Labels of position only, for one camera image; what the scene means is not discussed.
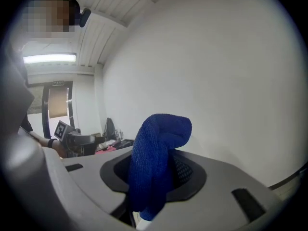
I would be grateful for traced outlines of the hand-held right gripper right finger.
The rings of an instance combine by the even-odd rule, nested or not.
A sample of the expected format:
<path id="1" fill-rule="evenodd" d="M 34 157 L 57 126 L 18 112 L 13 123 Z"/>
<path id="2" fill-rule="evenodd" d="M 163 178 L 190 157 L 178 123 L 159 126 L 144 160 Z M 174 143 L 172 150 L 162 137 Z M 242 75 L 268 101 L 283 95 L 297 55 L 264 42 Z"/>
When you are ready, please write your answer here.
<path id="1" fill-rule="evenodd" d="M 172 156 L 189 170 L 187 181 L 144 231 L 263 231 L 280 212 L 276 194 L 238 167 L 179 150 Z"/>

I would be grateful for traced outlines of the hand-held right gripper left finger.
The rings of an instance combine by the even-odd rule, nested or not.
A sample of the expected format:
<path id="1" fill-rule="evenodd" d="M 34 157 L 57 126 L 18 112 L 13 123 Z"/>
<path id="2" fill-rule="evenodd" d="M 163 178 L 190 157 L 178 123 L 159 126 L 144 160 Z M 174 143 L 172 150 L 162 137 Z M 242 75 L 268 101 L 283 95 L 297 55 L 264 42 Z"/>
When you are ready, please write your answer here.
<path id="1" fill-rule="evenodd" d="M 131 151 L 124 148 L 90 156 L 74 157 L 63 159 L 64 166 L 81 164 L 83 167 L 69 172 L 77 186 L 99 206 L 104 212 L 111 214 L 125 199 L 124 193 L 112 191 L 101 179 L 100 169 L 103 164 L 124 153 Z"/>

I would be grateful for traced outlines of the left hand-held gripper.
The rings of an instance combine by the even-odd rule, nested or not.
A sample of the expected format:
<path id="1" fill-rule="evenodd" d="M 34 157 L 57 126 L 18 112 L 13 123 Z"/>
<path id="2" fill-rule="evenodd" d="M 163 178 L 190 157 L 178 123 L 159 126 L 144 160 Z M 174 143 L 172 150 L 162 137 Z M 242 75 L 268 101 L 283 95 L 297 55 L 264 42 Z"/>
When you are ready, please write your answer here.
<path id="1" fill-rule="evenodd" d="M 59 121 L 54 136 L 63 144 L 67 157 L 81 157 L 95 154 L 96 144 L 105 142 L 104 137 L 81 135 L 80 129 Z"/>

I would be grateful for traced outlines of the blue cloth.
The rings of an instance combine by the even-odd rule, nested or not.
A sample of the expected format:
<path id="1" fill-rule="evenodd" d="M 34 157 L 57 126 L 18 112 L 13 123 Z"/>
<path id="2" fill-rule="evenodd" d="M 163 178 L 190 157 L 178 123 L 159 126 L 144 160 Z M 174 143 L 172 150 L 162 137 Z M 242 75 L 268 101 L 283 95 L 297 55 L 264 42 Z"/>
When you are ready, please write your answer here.
<path id="1" fill-rule="evenodd" d="M 152 221 L 174 189 L 173 162 L 169 152 L 190 139 L 190 119 L 154 114 L 140 127 L 135 138 L 128 174 L 129 206 L 146 221 Z"/>

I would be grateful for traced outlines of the person's left forearm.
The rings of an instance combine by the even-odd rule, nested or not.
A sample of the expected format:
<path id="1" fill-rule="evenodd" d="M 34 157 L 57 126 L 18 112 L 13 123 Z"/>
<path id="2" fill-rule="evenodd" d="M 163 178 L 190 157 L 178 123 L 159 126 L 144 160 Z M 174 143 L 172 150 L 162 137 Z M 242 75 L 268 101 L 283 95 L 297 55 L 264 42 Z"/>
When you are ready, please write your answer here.
<path id="1" fill-rule="evenodd" d="M 34 131 L 31 131 L 30 134 L 35 139 L 37 139 L 39 141 L 41 146 L 47 147 L 48 140 L 50 140 L 50 139 L 43 138 L 43 137 L 39 136 L 38 134 L 36 134 Z M 61 158 L 66 158 L 67 157 L 65 148 L 64 148 L 63 144 L 59 140 L 57 140 L 57 141 L 55 141 L 53 143 L 53 148 L 52 149 L 54 149 Z"/>

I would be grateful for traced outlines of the black backpack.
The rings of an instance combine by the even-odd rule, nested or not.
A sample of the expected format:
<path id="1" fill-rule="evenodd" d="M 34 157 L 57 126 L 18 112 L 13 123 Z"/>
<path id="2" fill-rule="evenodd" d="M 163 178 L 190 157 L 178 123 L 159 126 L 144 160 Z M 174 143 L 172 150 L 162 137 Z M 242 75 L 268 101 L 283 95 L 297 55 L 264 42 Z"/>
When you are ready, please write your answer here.
<path id="1" fill-rule="evenodd" d="M 115 126 L 111 118 L 106 119 L 105 129 L 103 136 L 106 141 L 116 140 Z"/>

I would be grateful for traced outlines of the black sink table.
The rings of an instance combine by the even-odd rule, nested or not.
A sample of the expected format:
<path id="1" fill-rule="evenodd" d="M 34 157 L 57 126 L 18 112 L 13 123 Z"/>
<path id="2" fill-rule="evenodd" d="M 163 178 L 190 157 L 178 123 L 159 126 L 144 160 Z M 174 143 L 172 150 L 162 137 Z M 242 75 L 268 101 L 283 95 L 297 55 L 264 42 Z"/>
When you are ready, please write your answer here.
<path id="1" fill-rule="evenodd" d="M 102 149 L 106 148 L 107 146 L 113 146 L 116 148 L 116 150 L 120 150 L 123 148 L 131 147 L 134 143 L 134 140 L 121 140 L 121 141 L 115 141 L 115 140 L 110 140 L 104 143 L 101 143 L 97 146 L 95 150 L 95 154 L 102 154 Z"/>

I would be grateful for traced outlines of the black framed door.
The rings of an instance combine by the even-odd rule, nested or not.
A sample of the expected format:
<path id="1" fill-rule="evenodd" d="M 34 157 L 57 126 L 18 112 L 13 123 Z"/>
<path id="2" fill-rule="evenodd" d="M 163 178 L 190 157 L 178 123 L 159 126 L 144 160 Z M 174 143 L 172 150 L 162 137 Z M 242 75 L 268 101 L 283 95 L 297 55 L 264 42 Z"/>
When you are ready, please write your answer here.
<path id="1" fill-rule="evenodd" d="M 43 85 L 42 127 L 44 137 L 53 137 L 59 121 L 75 126 L 73 117 L 73 82 L 65 81 L 63 86 L 53 86 L 53 82 Z"/>

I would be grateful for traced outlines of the person's black shirt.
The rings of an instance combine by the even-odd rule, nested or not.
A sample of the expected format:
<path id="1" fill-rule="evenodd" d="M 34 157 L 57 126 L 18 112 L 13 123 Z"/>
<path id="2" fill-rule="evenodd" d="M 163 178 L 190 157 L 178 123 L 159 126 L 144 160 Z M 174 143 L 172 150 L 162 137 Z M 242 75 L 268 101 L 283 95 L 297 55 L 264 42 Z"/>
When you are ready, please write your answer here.
<path id="1" fill-rule="evenodd" d="M 24 119 L 22 120 L 20 127 L 22 127 L 27 132 L 33 131 L 32 126 L 31 126 L 30 122 L 28 121 L 28 115 L 27 114 L 25 115 Z"/>

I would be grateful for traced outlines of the ceiling light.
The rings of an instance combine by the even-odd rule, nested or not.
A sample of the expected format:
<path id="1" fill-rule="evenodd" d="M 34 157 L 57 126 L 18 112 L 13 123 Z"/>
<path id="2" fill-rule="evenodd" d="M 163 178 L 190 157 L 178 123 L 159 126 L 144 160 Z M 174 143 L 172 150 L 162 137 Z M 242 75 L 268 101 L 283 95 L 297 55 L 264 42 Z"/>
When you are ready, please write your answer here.
<path id="1" fill-rule="evenodd" d="M 41 54 L 24 56 L 23 61 L 25 64 L 38 64 L 38 63 L 53 63 L 53 62 L 75 62 L 77 55 L 75 53 L 59 53 L 59 54 Z"/>

